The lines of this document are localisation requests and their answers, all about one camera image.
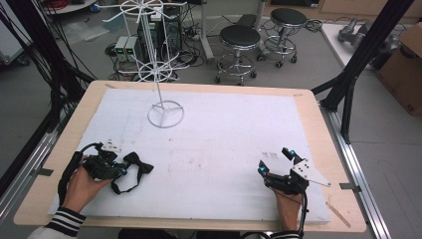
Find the striped cuff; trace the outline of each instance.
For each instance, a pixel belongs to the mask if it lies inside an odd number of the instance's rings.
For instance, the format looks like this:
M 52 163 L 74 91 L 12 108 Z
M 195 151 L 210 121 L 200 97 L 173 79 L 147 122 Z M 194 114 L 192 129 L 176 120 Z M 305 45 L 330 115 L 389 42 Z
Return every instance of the striped cuff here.
M 65 207 L 59 207 L 53 219 L 45 227 L 76 237 L 87 217 Z
M 278 233 L 272 234 L 270 237 L 272 239 L 296 239 L 296 238 L 300 238 L 298 231 L 278 232 Z

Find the sleeve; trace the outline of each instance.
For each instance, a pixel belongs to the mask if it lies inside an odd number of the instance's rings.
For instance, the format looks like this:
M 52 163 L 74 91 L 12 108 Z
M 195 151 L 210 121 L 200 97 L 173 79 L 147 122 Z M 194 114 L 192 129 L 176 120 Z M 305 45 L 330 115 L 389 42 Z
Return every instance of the sleeve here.
M 59 207 L 49 224 L 40 227 L 28 239 L 76 238 L 87 217 L 65 207 Z
M 300 238 L 298 231 L 284 231 L 274 233 L 270 236 L 272 239 L 296 239 Z

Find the desk leg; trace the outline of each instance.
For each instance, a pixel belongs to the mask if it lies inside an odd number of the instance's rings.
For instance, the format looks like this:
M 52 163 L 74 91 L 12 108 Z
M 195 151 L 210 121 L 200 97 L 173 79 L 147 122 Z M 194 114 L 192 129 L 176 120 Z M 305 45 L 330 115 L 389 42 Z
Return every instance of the desk leg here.
M 201 43 L 204 49 L 205 56 L 207 57 L 206 62 L 212 63 L 214 61 L 214 54 L 211 51 L 210 44 L 207 39 L 207 0 L 202 0 L 202 31 L 201 31 Z
M 261 32 L 261 20 L 263 19 L 266 2 L 267 0 L 259 0 L 258 3 L 257 20 L 255 21 L 255 30 L 257 32 Z M 261 52 L 264 51 L 265 46 L 263 40 L 260 41 L 259 47 Z

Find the hand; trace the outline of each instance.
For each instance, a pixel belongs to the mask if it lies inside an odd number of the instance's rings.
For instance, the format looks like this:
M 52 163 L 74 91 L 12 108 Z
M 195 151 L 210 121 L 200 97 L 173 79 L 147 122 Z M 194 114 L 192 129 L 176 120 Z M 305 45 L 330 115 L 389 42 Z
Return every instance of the hand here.
M 96 197 L 97 193 L 109 183 L 111 183 L 111 179 L 93 180 L 87 171 L 80 166 L 69 181 L 68 192 L 62 206 L 80 213 Z
M 283 231 L 298 231 L 298 213 L 301 209 L 302 195 L 286 195 L 279 190 L 274 190 L 274 193 Z

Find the white wire display stand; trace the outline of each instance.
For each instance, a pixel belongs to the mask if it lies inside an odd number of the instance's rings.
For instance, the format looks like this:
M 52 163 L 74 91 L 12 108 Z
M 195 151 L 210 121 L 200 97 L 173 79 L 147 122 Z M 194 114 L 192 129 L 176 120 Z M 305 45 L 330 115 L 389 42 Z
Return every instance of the white wire display stand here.
M 105 22 L 110 22 L 117 18 L 118 16 L 122 15 L 124 19 L 124 23 L 126 25 L 127 36 L 130 37 L 130 31 L 127 25 L 126 15 L 135 16 L 136 17 L 136 24 L 142 24 L 146 49 L 149 56 L 149 63 L 144 64 L 141 62 L 136 53 L 134 53 L 134 59 L 136 61 L 136 66 L 138 70 L 136 72 L 126 72 L 120 71 L 124 74 L 138 74 L 140 82 L 152 82 L 151 79 L 155 82 L 158 89 L 159 95 L 159 103 L 152 105 L 148 112 L 148 120 L 153 125 L 157 127 L 173 127 L 178 125 L 180 122 L 183 121 L 184 117 L 184 109 L 179 103 L 174 101 L 164 101 L 162 99 L 161 90 L 159 88 L 159 83 L 163 81 L 173 80 L 176 81 L 177 79 L 173 78 L 173 72 L 176 70 L 186 69 L 189 66 L 184 65 L 174 65 L 172 66 L 171 63 L 175 62 L 178 58 L 178 54 L 170 59 L 170 51 L 167 44 L 167 32 L 165 29 L 165 19 L 172 19 L 175 16 L 167 16 L 164 14 L 164 6 L 183 6 L 185 3 L 163 3 L 162 1 L 158 0 L 150 0 L 150 1 L 143 1 L 137 0 L 132 1 L 128 0 L 123 2 L 120 5 L 109 5 L 109 6 L 99 6 L 100 8 L 115 8 L 118 7 L 120 12 L 113 16 L 108 20 L 104 20 Z M 157 61 L 157 53 L 154 49 L 151 32 L 149 29 L 149 22 L 148 16 L 152 15 L 160 15 L 161 20 L 163 21 L 164 27 L 164 37 L 165 37 L 165 45 L 167 50 L 167 61 L 166 62 L 159 62 Z

